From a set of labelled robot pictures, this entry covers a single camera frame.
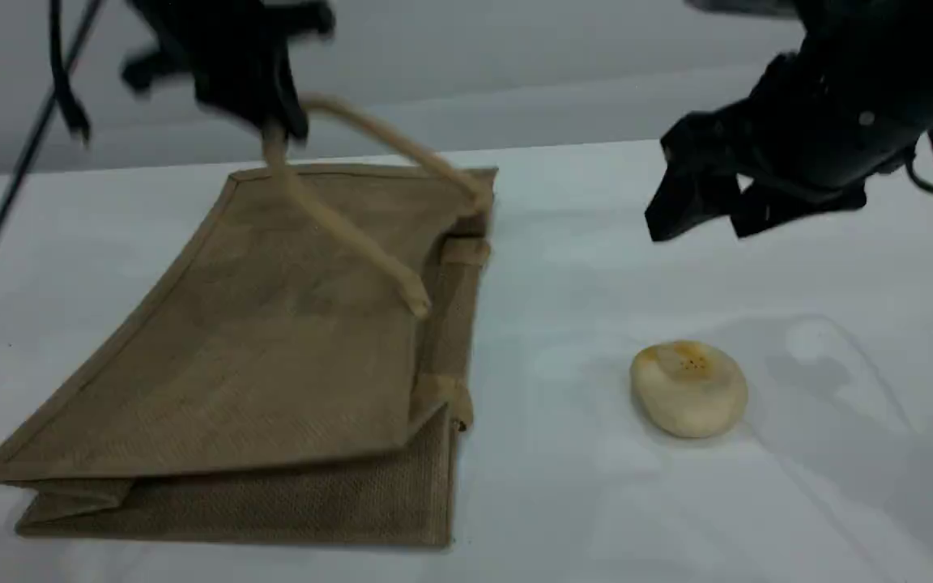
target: bag handle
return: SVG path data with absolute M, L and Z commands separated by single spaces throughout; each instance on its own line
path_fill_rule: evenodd
M 424 169 L 452 181 L 471 199 L 471 203 L 464 207 L 461 215 L 477 215 L 492 207 L 490 189 L 475 181 L 469 174 L 454 168 L 440 156 L 413 143 L 384 122 L 360 113 L 334 97 L 309 96 L 301 100 L 300 104 L 305 111 L 325 111 L 334 115 L 379 143 L 384 143 L 399 154 L 405 155 Z M 422 320 L 430 313 L 430 298 L 419 274 L 386 252 L 355 223 L 326 206 L 307 182 L 297 176 L 295 169 L 286 164 L 286 132 L 278 122 L 267 123 L 262 132 L 262 155 L 271 174 L 279 178 L 280 187 L 301 210 L 330 233 L 338 243 L 344 244 L 393 279 L 398 285 L 399 294 L 415 317 Z

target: white wall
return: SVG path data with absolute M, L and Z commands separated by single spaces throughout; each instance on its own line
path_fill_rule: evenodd
M 65 0 L 73 25 L 84 0 Z M 705 15 L 682 0 L 332 0 L 333 43 L 292 47 L 301 90 L 333 92 L 440 149 L 658 137 L 686 111 L 743 96 L 797 23 Z M 47 1 L 0 0 L 0 172 L 49 85 Z M 39 169 L 256 159 L 255 137 L 200 112 L 189 84 L 135 100 L 118 80 L 151 39 L 107 3 L 75 88 L 93 122 L 83 151 L 57 122 Z M 306 155 L 379 151 L 313 125 Z

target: white table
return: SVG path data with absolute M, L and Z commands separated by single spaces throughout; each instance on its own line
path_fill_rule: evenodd
M 0 582 L 933 582 L 933 197 L 877 178 L 859 213 L 655 246 L 652 141 L 451 158 L 502 168 L 451 550 L 23 540 L 29 494 L 0 487 Z M 250 165 L 31 178 L 0 248 L 0 440 Z M 681 337 L 752 383 L 722 439 L 630 405 L 630 359 Z

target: jute bag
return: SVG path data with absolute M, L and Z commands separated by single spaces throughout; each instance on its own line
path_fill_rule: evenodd
M 139 307 L 0 445 L 0 483 L 37 491 L 16 531 L 448 545 L 488 257 L 488 204 L 464 192 L 490 197 L 495 170 L 438 164 L 292 167 L 421 275 L 423 320 L 273 171 L 232 174 Z

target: table surface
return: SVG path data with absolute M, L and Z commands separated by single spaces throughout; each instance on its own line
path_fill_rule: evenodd
M 501 169 L 451 549 L 25 540 L 30 494 L 0 487 L 0 582 L 933 582 L 932 196 L 896 174 L 859 213 L 655 245 L 653 141 L 450 158 Z M 0 440 L 255 165 L 30 178 L 0 244 Z M 630 360 L 674 338 L 747 373 L 730 434 L 633 409 Z

